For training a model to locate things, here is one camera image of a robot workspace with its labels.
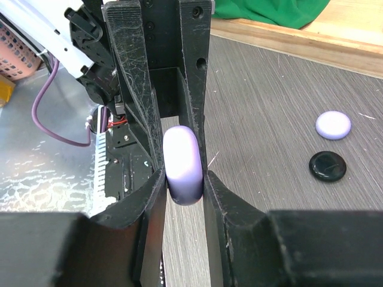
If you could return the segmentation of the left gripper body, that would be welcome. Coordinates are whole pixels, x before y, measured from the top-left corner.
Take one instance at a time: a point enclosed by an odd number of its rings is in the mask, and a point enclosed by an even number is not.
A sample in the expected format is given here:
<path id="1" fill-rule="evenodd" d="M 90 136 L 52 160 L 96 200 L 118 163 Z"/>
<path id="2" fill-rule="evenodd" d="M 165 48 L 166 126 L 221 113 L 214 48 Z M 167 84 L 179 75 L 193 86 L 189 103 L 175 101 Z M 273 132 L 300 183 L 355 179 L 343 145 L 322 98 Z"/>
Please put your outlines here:
<path id="1" fill-rule="evenodd" d="M 80 7 L 80 49 L 93 61 L 82 67 L 80 83 L 89 98 L 107 106 L 117 115 L 115 107 L 120 93 L 115 64 L 103 20 L 102 1 L 84 1 Z M 160 116 L 176 114 L 175 88 L 175 1 L 141 1 L 148 67 L 156 86 Z"/>

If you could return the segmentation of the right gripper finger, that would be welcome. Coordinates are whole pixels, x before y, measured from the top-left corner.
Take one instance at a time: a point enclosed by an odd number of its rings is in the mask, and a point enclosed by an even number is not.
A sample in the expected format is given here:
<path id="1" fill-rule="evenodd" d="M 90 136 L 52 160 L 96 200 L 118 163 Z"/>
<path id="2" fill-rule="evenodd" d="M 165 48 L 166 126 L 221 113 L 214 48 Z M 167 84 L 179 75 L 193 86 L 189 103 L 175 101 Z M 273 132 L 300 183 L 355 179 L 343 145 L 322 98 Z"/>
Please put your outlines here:
<path id="1" fill-rule="evenodd" d="M 382 212 L 262 212 L 204 175 L 212 286 L 381 286 Z"/>
<path id="2" fill-rule="evenodd" d="M 1 213 L 2 286 L 158 286 L 165 171 L 125 199 L 82 213 Z"/>

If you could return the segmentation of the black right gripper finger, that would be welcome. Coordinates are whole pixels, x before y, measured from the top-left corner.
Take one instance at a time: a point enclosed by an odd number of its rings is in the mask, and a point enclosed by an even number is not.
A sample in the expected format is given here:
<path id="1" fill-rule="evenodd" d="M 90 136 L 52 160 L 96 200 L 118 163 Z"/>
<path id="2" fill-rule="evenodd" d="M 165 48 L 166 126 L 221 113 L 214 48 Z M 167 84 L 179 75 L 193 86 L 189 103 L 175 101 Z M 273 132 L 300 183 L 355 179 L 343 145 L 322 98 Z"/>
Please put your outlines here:
<path id="1" fill-rule="evenodd" d="M 203 170 L 207 169 L 204 104 L 211 27 L 211 1 L 180 1 L 183 76 L 180 124 L 197 137 Z"/>
<path id="2" fill-rule="evenodd" d="M 141 3 L 110 1 L 103 8 L 111 45 L 133 99 L 131 110 L 146 135 L 140 141 L 154 169 L 163 167 L 162 128 L 156 91 L 151 84 Z"/>

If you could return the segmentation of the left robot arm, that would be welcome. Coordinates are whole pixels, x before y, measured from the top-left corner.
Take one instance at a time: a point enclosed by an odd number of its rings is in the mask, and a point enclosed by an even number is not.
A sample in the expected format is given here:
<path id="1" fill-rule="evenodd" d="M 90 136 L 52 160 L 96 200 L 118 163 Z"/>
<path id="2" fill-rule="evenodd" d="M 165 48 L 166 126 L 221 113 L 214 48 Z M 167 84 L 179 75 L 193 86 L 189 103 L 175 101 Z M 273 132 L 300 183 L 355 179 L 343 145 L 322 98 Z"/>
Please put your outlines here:
<path id="1" fill-rule="evenodd" d="M 177 114 L 182 1 L 2 1 L 1 15 L 47 50 L 90 99 L 124 117 L 155 170 L 164 167 L 161 118 Z"/>

